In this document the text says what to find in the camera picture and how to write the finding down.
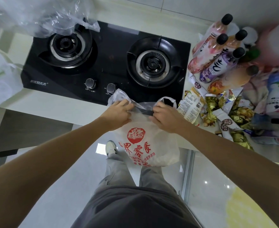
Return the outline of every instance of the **shoe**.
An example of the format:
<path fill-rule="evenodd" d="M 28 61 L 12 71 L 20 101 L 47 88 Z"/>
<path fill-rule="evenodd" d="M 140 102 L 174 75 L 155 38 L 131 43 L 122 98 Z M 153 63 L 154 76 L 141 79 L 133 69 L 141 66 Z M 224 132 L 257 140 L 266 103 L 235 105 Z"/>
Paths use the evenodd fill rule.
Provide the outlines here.
<path fill-rule="evenodd" d="M 109 155 L 112 153 L 117 154 L 116 145 L 113 141 L 108 141 L 106 144 L 106 154 L 109 157 Z"/>

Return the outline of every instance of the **silver knob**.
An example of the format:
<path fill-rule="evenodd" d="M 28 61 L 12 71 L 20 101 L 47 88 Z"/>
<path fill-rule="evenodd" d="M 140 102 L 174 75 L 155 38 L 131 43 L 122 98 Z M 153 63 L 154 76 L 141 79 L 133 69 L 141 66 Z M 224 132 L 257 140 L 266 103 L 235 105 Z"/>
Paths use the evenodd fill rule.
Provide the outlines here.
<path fill-rule="evenodd" d="M 115 84 L 113 84 L 113 83 L 108 84 L 108 86 L 107 86 L 108 94 L 114 94 L 115 90 L 116 90 Z"/>
<path fill-rule="evenodd" d="M 88 78 L 86 80 L 86 87 L 88 87 L 88 89 L 92 90 L 95 88 L 95 86 L 96 86 L 96 83 L 92 78 Z"/>

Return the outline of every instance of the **hand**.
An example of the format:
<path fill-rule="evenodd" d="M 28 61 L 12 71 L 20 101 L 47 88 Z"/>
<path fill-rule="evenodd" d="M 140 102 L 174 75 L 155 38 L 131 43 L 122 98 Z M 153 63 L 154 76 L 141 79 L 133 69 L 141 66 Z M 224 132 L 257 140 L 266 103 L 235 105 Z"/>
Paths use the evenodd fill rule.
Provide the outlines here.
<path fill-rule="evenodd" d="M 153 111 L 153 117 L 149 117 L 151 121 L 168 133 L 178 133 L 181 127 L 188 123 L 175 108 L 161 101 L 153 107 Z"/>
<path fill-rule="evenodd" d="M 104 120 L 109 131 L 116 130 L 131 121 L 131 113 L 127 111 L 133 108 L 134 104 L 127 99 L 116 101 L 99 118 Z"/>

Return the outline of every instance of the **gray shirt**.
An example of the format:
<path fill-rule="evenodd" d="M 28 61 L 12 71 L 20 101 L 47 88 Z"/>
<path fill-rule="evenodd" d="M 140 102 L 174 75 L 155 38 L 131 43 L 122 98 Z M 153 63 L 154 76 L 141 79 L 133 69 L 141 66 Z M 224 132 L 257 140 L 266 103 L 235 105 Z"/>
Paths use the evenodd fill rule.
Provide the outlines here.
<path fill-rule="evenodd" d="M 113 186 L 90 199 L 72 228 L 197 228 L 178 195 L 145 187 Z"/>

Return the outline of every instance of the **gray pants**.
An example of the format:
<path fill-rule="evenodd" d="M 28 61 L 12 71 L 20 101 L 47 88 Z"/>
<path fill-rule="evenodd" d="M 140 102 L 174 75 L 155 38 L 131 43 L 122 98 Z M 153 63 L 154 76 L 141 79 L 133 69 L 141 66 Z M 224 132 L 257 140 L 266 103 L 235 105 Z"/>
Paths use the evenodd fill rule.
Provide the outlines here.
<path fill-rule="evenodd" d="M 118 154 L 114 153 L 107 158 L 105 178 L 100 182 L 96 192 L 109 186 L 136 186 L 127 165 Z M 164 179 L 161 167 L 142 166 L 139 187 L 148 187 L 177 195 L 176 190 Z"/>

